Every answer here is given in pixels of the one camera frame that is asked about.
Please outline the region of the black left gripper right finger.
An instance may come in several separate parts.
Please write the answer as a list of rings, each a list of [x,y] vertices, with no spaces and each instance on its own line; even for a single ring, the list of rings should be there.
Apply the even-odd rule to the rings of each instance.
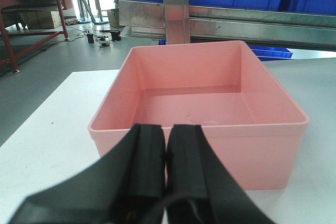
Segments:
[[[176,124],[167,146],[169,223],[273,223],[221,163],[199,125]]]

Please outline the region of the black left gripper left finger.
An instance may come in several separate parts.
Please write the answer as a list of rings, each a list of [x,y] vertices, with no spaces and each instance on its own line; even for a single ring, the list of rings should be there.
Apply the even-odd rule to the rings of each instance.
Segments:
[[[135,124],[97,162],[27,197],[11,223],[139,223],[165,189],[159,125]]]

